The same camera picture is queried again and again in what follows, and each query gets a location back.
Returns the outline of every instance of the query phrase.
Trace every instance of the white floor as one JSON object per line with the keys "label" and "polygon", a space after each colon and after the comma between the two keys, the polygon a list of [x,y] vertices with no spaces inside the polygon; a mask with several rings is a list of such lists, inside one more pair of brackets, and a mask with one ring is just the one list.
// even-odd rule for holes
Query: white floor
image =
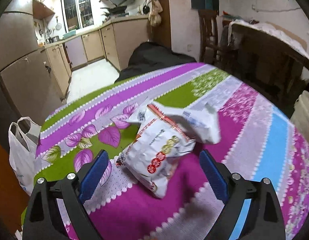
{"label": "white floor", "polygon": [[73,71],[67,103],[113,84],[118,77],[117,70],[105,59]]}

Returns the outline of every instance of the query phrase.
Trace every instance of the window frame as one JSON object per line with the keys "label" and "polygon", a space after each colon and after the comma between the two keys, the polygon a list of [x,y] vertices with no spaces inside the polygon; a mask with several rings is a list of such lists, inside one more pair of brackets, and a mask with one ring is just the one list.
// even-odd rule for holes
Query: window frame
{"label": "window frame", "polygon": [[[78,17],[78,22],[79,22],[79,27],[80,27],[79,30],[91,27],[92,25],[83,27],[82,19],[81,19],[81,13],[80,13],[79,0],[75,0],[75,3],[76,3],[77,17]],[[65,32],[68,33],[69,29],[68,29],[67,17],[65,15],[64,0],[61,0],[61,7],[62,7],[62,14],[63,14],[63,21],[64,21]]]}

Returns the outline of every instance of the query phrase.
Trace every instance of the colorful striped tablecloth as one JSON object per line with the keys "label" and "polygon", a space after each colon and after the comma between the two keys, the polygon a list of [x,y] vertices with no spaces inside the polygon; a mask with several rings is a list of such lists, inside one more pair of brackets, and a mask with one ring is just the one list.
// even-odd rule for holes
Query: colorful striped tablecloth
{"label": "colorful striped tablecloth", "polygon": [[[118,120],[126,118],[126,107],[133,109],[146,98],[195,110],[208,102],[219,114],[221,142],[197,144],[180,161],[163,199],[154,198],[126,168],[115,165],[138,131]],[[62,179],[91,162],[101,149],[109,153],[112,173],[84,207],[106,240],[204,239],[223,204],[200,168],[202,149],[245,179],[271,179],[287,239],[299,231],[309,211],[309,144],[276,106],[211,65],[190,63],[157,70],[57,109],[41,130],[35,181]],[[77,239],[63,201],[58,204],[70,238]],[[246,200],[231,239],[239,237],[248,206]]]}

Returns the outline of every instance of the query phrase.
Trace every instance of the kitchen counter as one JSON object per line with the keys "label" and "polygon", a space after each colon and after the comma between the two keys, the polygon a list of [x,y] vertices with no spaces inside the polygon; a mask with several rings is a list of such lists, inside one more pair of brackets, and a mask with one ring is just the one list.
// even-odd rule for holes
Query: kitchen counter
{"label": "kitchen counter", "polygon": [[62,44],[62,43],[65,43],[67,41],[70,41],[76,37],[79,37],[79,36],[82,36],[82,35],[85,35],[85,34],[88,34],[88,33],[92,33],[92,32],[95,32],[95,31],[98,31],[112,23],[118,23],[118,22],[124,22],[124,21],[132,21],[132,20],[140,20],[140,19],[148,19],[149,18],[149,15],[146,14],[146,15],[135,15],[135,16],[129,16],[129,17],[119,17],[119,18],[115,18],[115,19],[110,19],[106,22],[104,22],[102,25],[100,26],[97,26],[97,27],[94,27],[92,29],[88,29],[84,32],[80,32],[80,33],[77,33],[67,39],[64,39],[64,40],[59,40],[57,42],[53,42],[53,43],[50,43],[50,44],[46,44],[44,45],[43,47],[39,48],[40,50],[44,50],[44,49],[47,49],[47,48],[50,48],[52,46],[56,46],[58,44]]}

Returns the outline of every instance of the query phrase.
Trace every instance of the silver screw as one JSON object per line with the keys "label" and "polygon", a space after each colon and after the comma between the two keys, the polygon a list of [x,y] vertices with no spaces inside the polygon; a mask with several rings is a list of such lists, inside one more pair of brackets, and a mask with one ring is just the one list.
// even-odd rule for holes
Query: silver screw
{"label": "silver screw", "polygon": [[44,178],[38,178],[37,182],[38,182],[39,184],[42,184],[42,183],[44,182]]}
{"label": "silver screw", "polygon": [[270,184],[270,183],[271,183],[271,181],[270,181],[268,178],[264,178],[264,179],[263,179],[263,182],[264,182],[265,184]]}
{"label": "silver screw", "polygon": [[74,173],[69,173],[67,175],[67,179],[74,179],[75,178],[75,174]]}
{"label": "silver screw", "polygon": [[232,178],[235,179],[235,180],[239,180],[239,179],[241,179],[241,176],[238,173],[234,173],[234,174],[232,174]]}

